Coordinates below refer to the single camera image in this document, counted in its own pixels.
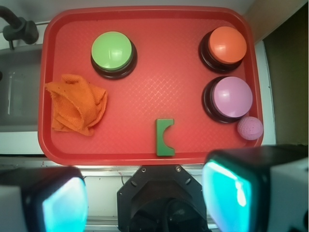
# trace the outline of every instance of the ball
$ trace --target ball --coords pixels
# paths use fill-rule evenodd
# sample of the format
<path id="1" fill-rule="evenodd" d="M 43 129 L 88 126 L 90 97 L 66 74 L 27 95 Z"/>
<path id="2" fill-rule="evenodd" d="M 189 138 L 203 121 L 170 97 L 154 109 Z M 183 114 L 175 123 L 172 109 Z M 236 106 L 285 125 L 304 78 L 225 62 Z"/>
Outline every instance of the ball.
<path id="1" fill-rule="evenodd" d="M 256 140 L 263 134 L 263 124 L 255 117 L 243 117 L 238 123 L 237 131 L 246 140 Z"/>

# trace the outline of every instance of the metal sink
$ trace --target metal sink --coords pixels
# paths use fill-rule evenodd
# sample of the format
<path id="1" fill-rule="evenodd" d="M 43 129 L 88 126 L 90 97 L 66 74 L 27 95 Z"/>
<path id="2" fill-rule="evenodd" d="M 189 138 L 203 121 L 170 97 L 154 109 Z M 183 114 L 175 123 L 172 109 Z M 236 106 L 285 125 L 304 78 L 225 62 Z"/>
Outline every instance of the metal sink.
<path id="1" fill-rule="evenodd" d="M 37 131 L 42 45 L 0 51 L 0 132 Z"/>

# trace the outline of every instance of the red tray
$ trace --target red tray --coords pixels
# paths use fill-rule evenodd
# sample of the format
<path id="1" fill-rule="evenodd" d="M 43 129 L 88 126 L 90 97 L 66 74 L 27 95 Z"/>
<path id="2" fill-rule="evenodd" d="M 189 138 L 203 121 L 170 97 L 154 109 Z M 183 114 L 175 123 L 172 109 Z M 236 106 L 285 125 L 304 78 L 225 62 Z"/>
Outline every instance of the red tray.
<path id="1" fill-rule="evenodd" d="M 45 155 L 64 165 L 159 165 L 203 163 L 214 149 L 250 147 L 237 124 L 220 124 L 203 110 L 205 85 L 221 74 L 200 61 L 203 36 L 220 26 L 235 27 L 245 37 L 243 63 L 228 75 L 245 80 L 253 92 L 248 113 L 262 120 L 253 38 L 242 17 L 226 8 L 107 7 L 65 11 L 48 25 L 43 43 L 39 107 L 39 142 Z M 100 77 L 90 61 L 93 41 L 107 31 L 125 34 L 136 46 L 135 70 L 121 80 Z M 103 119 L 87 137 L 51 129 L 52 100 L 44 84 L 64 73 L 79 74 L 108 91 Z M 174 157 L 156 155 L 155 120 L 173 118 L 165 133 Z"/>

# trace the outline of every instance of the pink button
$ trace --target pink button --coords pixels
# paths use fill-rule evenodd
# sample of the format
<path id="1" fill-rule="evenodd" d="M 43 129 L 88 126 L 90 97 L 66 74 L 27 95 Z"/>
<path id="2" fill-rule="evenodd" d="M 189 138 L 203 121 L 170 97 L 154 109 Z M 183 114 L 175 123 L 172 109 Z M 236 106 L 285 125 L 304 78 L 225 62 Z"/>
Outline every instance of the pink button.
<path id="1" fill-rule="evenodd" d="M 246 82 L 229 76 L 217 83 L 213 92 L 215 108 L 224 116 L 241 117 L 251 108 L 253 96 Z"/>

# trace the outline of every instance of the cloth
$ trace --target cloth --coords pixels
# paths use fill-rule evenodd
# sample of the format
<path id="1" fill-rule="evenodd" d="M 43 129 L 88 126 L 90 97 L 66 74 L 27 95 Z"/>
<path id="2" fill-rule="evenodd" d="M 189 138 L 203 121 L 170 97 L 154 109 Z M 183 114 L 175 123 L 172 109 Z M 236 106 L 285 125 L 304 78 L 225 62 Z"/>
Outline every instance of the cloth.
<path id="1" fill-rule="evenodd" d="M 107 104 L 107 91 L 73 74 L 62 75 L 62 82 L 45 84 L 53 101 L 52 128 L 93 135 L 91 128 L 102 118 Z"/>

